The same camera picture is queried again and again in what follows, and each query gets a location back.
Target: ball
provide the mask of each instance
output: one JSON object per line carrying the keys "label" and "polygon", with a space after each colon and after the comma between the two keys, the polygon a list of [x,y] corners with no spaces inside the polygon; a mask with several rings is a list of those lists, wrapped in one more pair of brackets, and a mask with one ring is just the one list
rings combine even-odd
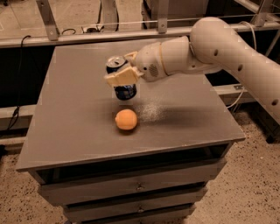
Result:
{"label": "ball", "polygon": [[137,126],[137,114],[131,109],[121,110],[116,114],[115,123],[120,130],[133,130]]}

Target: concrete floor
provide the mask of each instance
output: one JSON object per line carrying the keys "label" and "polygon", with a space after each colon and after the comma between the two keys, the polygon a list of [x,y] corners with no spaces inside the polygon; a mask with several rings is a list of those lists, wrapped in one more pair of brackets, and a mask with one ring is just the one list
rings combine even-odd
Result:
{"label": "concrete floor", "polygon": [[[185,224],[280,223],[280,142],[267,144],[249,111],[248,107],[234,114],[246,140],[230,149],[227,165],[207,184],[208,192]],[[1,160],[0,223],[64,223],[62,209],[37,194],[37,182],[14,170],[17,160],[18,155]]]}
{"label": "concrete floor", "polygon": [[[46,35],[35,0],[10,2],[9,7],[0,6],[0,39]],[[99,0],[53,0],[50,3],[61,31],[72,27],[80,29],[81,25],[91,25],[97,19]],[[135,9],[140,11],[139,0],[118,0],[117,4],[121,21],[139,20],[138,13],[135,17]],[[139,26],[124,24],[122,28],[139,29]],[[185,224],[280,224],[279,141],[265,142],[262,129],[249,116],[249,108],[234,114],[234,118],[247,138],[231,148],[226,156],[227,165],[207,184],[209,191],[196,203],[196,210],[184,220]],[[1,159],[0,223],[63,223],[66,218],[62,209],[49,205],[37,194],[38,184],[29,174],[14,170],[17,160],[18,155]]]}
{"label": "concrete floor", "polygon": [[[94,26],[98,20],[100,0],[49,0],[59,32],[74,28],[82,34],[81,27]],[[119,13],[119,30],[141,29],[141,0],[116,0]],[[43,20],[35,0],[10,0],[9,6],[0,1],[0,39],[46,36]]]}

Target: gray cabinet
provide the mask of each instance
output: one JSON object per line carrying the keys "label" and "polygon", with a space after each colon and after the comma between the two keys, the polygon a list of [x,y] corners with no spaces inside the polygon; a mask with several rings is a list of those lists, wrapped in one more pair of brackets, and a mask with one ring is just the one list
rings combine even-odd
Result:
{"label": "gray cabinet", "polygon": [[[244,139],[206,77],[143,80],[130,101],[104,83],[105,62],[160,39],[56,47],[17,170],[77,223],[151,223],[191,214]],[[114,116],[134,109],[120,131]]]}

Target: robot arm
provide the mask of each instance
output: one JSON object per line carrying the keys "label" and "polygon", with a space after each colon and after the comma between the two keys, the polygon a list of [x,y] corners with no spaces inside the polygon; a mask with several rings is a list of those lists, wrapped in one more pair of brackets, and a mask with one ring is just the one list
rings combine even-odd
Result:
{"label": "robot arm", "polygon": [[139,77],[156,81],[177,73],[206,74],[222,68],[280,123],[280,66],[276,62],[255,51],[230,25],[216,17],[199,20],[190,40],[191,43],[182,37],[147,45],[125,56],[131,73],[120,69],[105,79],[111,86],[122,86],[135,84]]}

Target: can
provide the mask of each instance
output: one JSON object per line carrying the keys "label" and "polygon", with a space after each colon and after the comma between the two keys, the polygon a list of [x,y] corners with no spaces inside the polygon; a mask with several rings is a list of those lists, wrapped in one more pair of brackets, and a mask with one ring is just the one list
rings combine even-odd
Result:
{"label": "can", "polygon": [[[115,73],[128,65],[128,61],[123,56],[112,56],[106,63],[108,74]],[[121,101],[132,99],[137,94],[137,86],[135,84],[128,86],[114,87],[116,97]]]}

